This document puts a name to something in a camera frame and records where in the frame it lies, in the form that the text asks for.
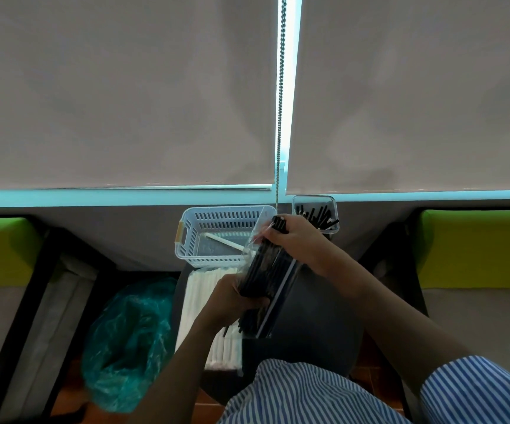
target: green plastic bag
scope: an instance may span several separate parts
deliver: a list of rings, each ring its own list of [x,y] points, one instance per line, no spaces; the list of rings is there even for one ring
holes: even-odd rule
[[[170,321],[175,286],[173,278],[128,285],[90,327],[82,377],[102,409],[135,409],[174,353]]]

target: red tile floor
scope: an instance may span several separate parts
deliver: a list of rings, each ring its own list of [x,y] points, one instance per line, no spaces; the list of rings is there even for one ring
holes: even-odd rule
[[[351,372],[350,378],[404,415],[400,394],[400,378],[367,334],[364,335],[357,365]],[[52,415],[74,412],[86,402],[89,402],[89,396],[84,389],[84,383],[80,375],[80,359],[74,359],[70,364],[66,381],[56,399]],[[222,416],[223,409],[223,406],[201,390],[196,400],[192,423],[214,424]],[[83,423],[124,424],[126,420],[127,415],[125,414],[104,412],[93,403],[89,403]]]

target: shirt sleeve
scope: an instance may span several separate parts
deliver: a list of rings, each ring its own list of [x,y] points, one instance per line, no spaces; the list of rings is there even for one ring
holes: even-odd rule
[[[420,398],[434,424],[510,424],[510,373],[483,357],[463,357],[438,368]]]

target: blue and white striped shirt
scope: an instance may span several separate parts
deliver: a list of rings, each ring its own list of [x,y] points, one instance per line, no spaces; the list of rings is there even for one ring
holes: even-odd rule
[[[420,398],[434,424],[510,424],[510,373],[483,357],[440,367],[422,386]],[[229,401],[219,422],[409,423],[347,378],[280,360],[259,365],[253,383]]]

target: person's left hand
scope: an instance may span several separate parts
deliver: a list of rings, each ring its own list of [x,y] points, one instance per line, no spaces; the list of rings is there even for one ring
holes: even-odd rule
[[[194,324],[200,328],[219,332],[230,326],[248,309],[269,305],[267,297],[244,297],[237,291],[237,275],[224,275],[210,295],[208,302],[196,317]]]

